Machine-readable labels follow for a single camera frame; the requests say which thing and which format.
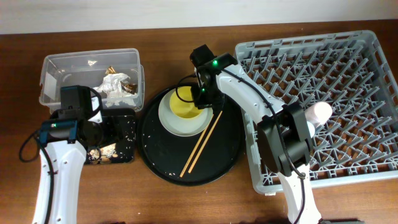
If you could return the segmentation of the food scraps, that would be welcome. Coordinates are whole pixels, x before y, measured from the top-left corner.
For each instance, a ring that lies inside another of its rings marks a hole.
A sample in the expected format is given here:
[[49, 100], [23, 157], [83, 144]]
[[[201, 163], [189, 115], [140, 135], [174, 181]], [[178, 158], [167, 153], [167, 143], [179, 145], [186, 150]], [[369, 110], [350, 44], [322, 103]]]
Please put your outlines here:
[[89, 164], [109, 164], [111, 159], [118, 157], [116, 152], [116, 144], [110, 144], [108, 146], [92, 149], [87, 154]]

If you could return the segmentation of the yellow bowl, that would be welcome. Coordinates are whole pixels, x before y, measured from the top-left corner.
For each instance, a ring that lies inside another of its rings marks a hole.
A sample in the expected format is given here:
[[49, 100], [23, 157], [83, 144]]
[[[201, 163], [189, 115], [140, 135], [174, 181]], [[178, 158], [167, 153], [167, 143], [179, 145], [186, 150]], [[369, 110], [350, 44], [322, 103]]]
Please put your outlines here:
[[170, 109], [173, 114], [184, 119], [192, 119], [202, 114], [203, 110], [198, 109], [192, 102], [190, 86], [181, 86], [175, 90], [170, 97]]

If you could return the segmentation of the white paper waste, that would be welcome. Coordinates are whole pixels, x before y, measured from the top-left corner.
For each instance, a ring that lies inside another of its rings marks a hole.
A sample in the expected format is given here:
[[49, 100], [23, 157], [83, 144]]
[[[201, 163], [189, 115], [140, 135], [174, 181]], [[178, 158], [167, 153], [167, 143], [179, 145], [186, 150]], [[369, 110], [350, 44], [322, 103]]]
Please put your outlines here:
[[117, 73], [112, 66], [107, 68], [105, 74], [102, 84], [93, 89], [98, 93], [105, 93], [107, 98], [114, 98], [114, 101], [108, 101], [106, 106], [119, 106], [120, 103], [136, 106], [131, 97], [137, 96], [137, 84], [131, 83], [130, 77], [125, 73]]

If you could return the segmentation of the pink cup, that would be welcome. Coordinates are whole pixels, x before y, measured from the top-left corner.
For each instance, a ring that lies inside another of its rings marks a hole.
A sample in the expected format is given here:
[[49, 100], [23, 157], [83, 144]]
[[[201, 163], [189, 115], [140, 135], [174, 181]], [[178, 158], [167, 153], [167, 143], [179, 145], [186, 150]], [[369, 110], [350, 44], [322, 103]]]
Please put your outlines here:
[[305, 117], [315, 128], [324, 125], [332, 116], [333, 109], [326, 102], [318, 102], [305, 110]]

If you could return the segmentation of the blue cup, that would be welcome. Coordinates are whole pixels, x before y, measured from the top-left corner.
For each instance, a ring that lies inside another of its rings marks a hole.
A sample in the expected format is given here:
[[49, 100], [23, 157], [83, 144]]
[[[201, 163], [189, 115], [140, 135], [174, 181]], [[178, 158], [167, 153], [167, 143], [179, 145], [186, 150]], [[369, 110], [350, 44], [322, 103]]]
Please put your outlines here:
[[310, 137], [311, 138], [314, 137], [314, 135], [315, 135], [315, 127], [314, 127], [314, 125], [311, 122], [307, 121], [307, 126], [308, 126], [308, 130], [309, 130], [309, 133], [310, 133]]

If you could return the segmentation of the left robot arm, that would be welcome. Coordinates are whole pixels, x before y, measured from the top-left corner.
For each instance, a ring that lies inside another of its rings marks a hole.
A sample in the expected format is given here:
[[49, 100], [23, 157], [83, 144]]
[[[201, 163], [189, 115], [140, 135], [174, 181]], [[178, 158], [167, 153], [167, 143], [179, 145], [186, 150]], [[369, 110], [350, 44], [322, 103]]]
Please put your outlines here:
[[56, 110], [33, 135], [39, 148], [40, 182], [33, 223], [76, 223], [78, 191], [88, 151], [121, 139], [122, 109], [99, 110], [90, 118]]

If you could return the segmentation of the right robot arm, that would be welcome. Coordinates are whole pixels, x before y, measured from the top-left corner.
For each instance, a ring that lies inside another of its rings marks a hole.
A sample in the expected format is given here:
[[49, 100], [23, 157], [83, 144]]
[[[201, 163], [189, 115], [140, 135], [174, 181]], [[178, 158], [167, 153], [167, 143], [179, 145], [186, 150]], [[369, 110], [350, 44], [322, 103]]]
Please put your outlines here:
[[225, 97], [238, 104], [255, 124], [261, 159], [279, 177], [289, 221], [321, 223], [309, 175], [313, 124], [300, 104], [287, 105], [268, 94], [229, 53], [217, 57], [202, 46], [190, 60], [198, 80], [192, 91], [195, 106], [220, 110]]

